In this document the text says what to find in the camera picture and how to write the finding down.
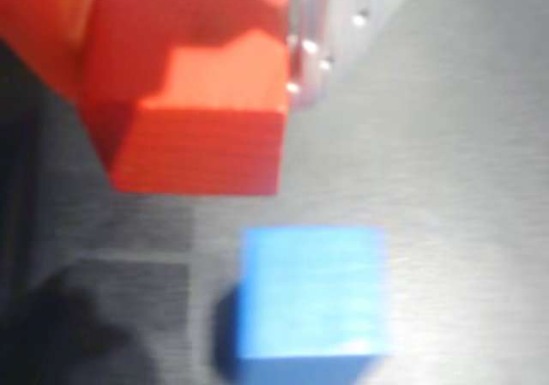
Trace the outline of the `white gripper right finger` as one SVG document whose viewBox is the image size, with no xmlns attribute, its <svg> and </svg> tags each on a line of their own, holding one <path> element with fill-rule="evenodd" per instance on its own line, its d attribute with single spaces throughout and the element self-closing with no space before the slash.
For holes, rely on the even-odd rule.
<svg viewBox="0 0 549 385">
<path fill-rule="evenodd" d="M 291 0 L 287 36 L 290 109 L 320 100 L 365 53 L 380 25 L 380 0 Z"/>
</svg>

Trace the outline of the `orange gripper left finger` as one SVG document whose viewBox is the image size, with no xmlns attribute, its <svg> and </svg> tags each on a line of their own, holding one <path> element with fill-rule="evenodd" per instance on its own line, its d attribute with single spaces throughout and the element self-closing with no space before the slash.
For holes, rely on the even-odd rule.
<svg viewBox="0 0 549 385">
<path fill-rule="evenodd" d="M 94 0 L 1 0 L 1 40 L 42 82 L 76 102 Z"/>
</svg>

